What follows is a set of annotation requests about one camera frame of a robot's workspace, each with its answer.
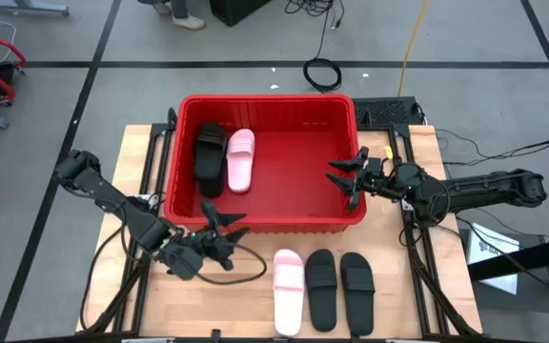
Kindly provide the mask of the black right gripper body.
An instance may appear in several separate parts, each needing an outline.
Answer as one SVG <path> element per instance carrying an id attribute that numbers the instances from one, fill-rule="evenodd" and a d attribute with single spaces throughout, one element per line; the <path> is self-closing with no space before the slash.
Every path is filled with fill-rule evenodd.
<path id="1" fill-rule="evenodd" d="M 368 157 L 367 162 L 359 172 L 359 189 L 371 196 L 381 196 L 390 200 L 401 200 L 402 193 L 386 176 L 381 167 L 381 159 Z"/>

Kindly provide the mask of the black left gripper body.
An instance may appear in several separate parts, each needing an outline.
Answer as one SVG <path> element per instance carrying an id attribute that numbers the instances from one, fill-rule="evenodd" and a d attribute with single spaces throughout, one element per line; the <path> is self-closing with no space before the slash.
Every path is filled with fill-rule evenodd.
<path id="1" fill-rule="evenodd" d="M 159 251 L 159 261 L 182 280 L 197 276 L 206 258 L 225 264 L 225 239 L 218 230 L 207 228 L 174 237 Z"/>

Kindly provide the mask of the pink slide sandal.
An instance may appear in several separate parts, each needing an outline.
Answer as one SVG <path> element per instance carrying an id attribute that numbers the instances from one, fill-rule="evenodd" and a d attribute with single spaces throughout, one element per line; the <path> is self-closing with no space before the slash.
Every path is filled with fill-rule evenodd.
<path id="1" fill-rule="evenodd" d="M 299 333 L 304 301 L 304 263 L 288 249 L 279 250 L 273 261 L 274 327 L 283 336 Z"/>
<path id="2" fill-rule="evenodd" d="M 228 142 L 226 153 L 228 186 L 232 192 L 243 193 L 251 187 L 255 138 L 249 129 L 236 131 Z"/>

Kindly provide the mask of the black slide sandal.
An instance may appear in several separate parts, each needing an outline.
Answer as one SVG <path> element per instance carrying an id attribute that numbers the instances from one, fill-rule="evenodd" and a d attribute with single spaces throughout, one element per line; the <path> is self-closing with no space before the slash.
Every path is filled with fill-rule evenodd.
<path id="1" fill-rule="evenodd" d="M 313 252 L 305 264 L 305 283 L 312 324 L 318 332 L 336 327 L 336 264 L 329 250 Z"/>
<path id="2" fill-rule="evenodd" d="M 366 336 L 374 330 L 373 272 L 368 261 L 357 252 L 346 252 L 340 260 L 342 289 L 350 333 Z"/>
<path id="3" fill-rule="evenodd" d="M 201 194 L 215 198 L 223 192 L 226 133 L 215 123 L 200 127 L 193 142 L 193 174 Z"/>

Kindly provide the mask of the red plastic bin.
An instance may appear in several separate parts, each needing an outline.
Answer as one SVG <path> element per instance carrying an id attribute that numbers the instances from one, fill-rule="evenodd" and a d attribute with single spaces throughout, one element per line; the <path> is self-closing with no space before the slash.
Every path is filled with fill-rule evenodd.
<path id="1" fill-rule="evenodd" d="M 179 106 L 164 205 L 167 219 L 196 231 L 206 223 L 194 177 L 194 142 L 203 125 L 226 135 L 255 136 L 252 183 L 213 199 L 219 212 L 240 213 L 237 227 L 254 233 L 342 232 L 360 222 L 366 201 L 348 211 L 348 197 L 328 179 L 331 162 L 358 151 L 355 106 L 343 94 L 195 94 Z"/>

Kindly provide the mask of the black perforated box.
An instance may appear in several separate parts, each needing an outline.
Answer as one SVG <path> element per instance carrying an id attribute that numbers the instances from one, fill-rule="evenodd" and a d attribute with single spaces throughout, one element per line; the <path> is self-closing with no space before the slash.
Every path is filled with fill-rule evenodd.
<path id="1" fill-rule="evenodd" d="M 424 124 L 424 113 L 414 96 L 353 98 L 353 102 L 359 130 L 370 131 L 394 124 Z"/>

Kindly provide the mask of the white printed paper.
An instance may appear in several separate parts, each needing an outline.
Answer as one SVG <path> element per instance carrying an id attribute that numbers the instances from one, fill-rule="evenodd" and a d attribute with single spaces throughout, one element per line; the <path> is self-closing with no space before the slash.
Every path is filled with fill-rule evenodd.
<path id="1" fill-rule="evenodd" d="M 499 257 L 502 252 L 517 252 L 520 243 L 513 238 L 473 223 L 466 248 L 467 263 L 474 264 Z M 512 295 L 516 295 L 518 291 L 518 277 L 515 274 L 484 279 L 481 280 L 481 283 Z"/>

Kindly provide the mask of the black beam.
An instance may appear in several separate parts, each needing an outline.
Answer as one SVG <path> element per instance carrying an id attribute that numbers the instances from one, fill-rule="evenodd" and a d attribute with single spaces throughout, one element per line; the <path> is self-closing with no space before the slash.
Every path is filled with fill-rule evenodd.
<path id="1" fill-rule="evenodd" d="M 480 281 L 509 274 L 526 273 L 549 289 L 549 242 L 468 265 L 470 279 Z"/>

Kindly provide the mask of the dark grey side table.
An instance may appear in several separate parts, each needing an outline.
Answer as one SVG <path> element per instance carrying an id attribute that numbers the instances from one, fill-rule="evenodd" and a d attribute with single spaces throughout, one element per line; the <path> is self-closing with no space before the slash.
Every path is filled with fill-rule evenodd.
<path id="1" fill-rule="evenodd" d="M 465 254 L 470 229 L 462 229 Z M 519 250 L 539 244 L 535 235 L 504 234 L 520 243 Z M 516 295 L 500 291 L 480 281 L 473 281 L 473 291 L 479 306 L 497 310 L 549 313 L 549 289 L 526 273 L 517 273 Z"/>

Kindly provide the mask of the person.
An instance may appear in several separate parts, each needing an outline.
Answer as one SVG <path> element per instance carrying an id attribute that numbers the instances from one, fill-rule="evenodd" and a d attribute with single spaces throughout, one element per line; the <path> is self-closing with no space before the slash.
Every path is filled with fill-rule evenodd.
<path id="1" fill-rule="evenodd" d="M 186 30 L 204 30 L 204 20 L 189 13 L 187 0 L 137 0 L 138 3 L 151 6 L 161 15 L 169 14 L 176 27 Z"/>

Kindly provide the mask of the grey metal foot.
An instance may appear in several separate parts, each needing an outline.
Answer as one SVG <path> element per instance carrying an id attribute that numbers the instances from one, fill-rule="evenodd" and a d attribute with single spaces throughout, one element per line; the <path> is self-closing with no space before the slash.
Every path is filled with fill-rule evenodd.
<path id="1" fill-rule="evenodd" d="M 67 5 L 43 2 L 42 0 L 0 0 L 0 10 L 7 12 L 44 12 L 50 14 L 61 14 L 66 17 L 70 15 Z"/>

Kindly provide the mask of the black aluminium rig frame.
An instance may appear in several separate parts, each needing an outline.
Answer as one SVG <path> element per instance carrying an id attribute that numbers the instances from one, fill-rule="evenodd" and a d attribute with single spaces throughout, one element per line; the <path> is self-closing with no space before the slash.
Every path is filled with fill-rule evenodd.
<path id="1" fill-rule="evenodd" d="M 156 216 L 166 196 L 175 124 L 176 113 L 169 109 L 164 123 L 129 125 L 114 172 L 113 184 L 125 195 L 145 201 Z M 121 220 L 106 212 L 82 297 L 78 331 L 139 333 L 152 266 Z"/>
<path id="2" fill-rule="evenodd" d="M 435 178 L 444 175 L 432 126 L 391 124 L 361 127 L 358 129 L 360 143 L 365 145 L 378 132 L 387 134 L 395 165 L 402 161 L 412 162 Z M 480 337 L 478 308 L 456 217 L 446 214 L 435 227 L 419 224 L 420 238 L 416 239 L 410 229 L 414 217 L 404 207 L 400 209 L 400 215 L 421 337 L 440 340 Z"/>

